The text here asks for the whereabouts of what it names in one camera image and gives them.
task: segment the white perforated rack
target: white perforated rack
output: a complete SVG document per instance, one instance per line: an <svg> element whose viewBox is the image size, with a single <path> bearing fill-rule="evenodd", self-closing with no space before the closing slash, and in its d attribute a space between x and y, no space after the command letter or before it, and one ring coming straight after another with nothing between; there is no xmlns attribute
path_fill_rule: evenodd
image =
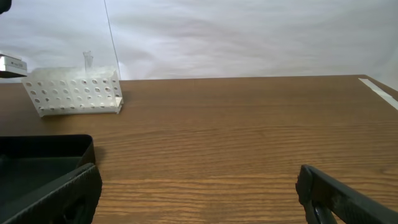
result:
<svg viewBox="0 0 398 224"><path fill-rule="evenodd" d="M56 114L119 113L123 104L114 67L39 68L22 79L40 117Z"/></svg>

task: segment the tabletop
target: tabletop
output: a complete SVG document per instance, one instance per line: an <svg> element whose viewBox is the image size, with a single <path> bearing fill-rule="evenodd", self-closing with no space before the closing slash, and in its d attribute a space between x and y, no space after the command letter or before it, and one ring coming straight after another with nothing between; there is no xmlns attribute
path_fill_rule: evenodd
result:
<svg viewBox="0 0 398 224"><path fill-rule="evenodd" d="M121 81L120 114L43 118L1 84L0 135L90 134L93 223L305 223L302 164L398 211L398 112L358 78Z"/></svg>

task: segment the black tray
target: black tray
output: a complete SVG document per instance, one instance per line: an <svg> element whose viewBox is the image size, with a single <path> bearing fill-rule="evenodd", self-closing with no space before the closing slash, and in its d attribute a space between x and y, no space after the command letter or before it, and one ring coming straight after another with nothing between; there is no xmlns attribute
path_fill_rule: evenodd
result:
<svg viewBox="0 0 398 224"><path fill-rule="evenodd" d="M0 137L0 223L91 222L102 186L94 163L89 135Z"/></svg>

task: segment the thin wire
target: thin wire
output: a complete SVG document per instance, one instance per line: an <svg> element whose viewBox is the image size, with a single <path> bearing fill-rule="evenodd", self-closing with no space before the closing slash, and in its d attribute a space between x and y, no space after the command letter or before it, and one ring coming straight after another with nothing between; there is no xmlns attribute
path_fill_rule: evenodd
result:
<svg viewBox="0 0 398 224"><path fill-rule="evenodd" d="M118 59L118 55L117 55L117 53L116 53L116 48L114 47L114 41L113 41L113 34L112 34L111 22L109 21L108 8L106 7L106 0L104 0L104 5L105 5L106 18L107 18L107 20L108 20L109 32L111 33L111 40L112 40L112 45L113 45L113 51L114 51L114 55L116 56L116 61L117 61L117 63L118 63L119 79L121 79L120 68L119 68L119 59Z"/></svg>

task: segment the white backdrop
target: white backdrop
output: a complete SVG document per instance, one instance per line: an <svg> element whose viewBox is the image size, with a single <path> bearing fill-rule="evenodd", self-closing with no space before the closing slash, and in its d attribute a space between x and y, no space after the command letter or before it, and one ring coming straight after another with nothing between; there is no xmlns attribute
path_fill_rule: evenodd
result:
<svg viewBox="0 0 398 224"><path fill-rule="evenodd" d="M367 74L398 89L395 0L107 0L121 78ZM102 0L14 0L0 49L35 67L116 65Z"/></svg>

